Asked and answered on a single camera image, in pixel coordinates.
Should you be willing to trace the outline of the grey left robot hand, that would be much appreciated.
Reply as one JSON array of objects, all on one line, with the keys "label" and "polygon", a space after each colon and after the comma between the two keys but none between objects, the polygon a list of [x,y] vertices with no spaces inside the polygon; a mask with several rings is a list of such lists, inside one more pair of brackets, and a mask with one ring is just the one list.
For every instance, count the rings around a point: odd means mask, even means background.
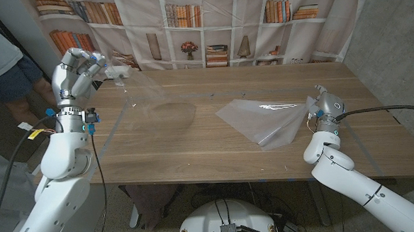
[{"label": "grey left robot hand", "polygon": [[52,90],[57,107],[62,109],[77,106],[85,109],[92,79],[105,67],[106,57],[100,52],[69,48],[52,76]]}]

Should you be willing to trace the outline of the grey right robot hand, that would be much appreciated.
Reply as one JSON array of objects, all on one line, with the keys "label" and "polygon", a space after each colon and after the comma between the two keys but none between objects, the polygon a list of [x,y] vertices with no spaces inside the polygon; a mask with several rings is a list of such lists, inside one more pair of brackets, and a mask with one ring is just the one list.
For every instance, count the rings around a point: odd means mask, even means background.
[{"label": "grey right robot hand", "polygon": [[345,103],[338,96],[331,94],[324,86],[316,84],[315,88],[319,91],[319,95],[315,98],[315,103],[308,110],[308,120],[319,118],[333,123],[339,123],[340,119],[346,111]]}]

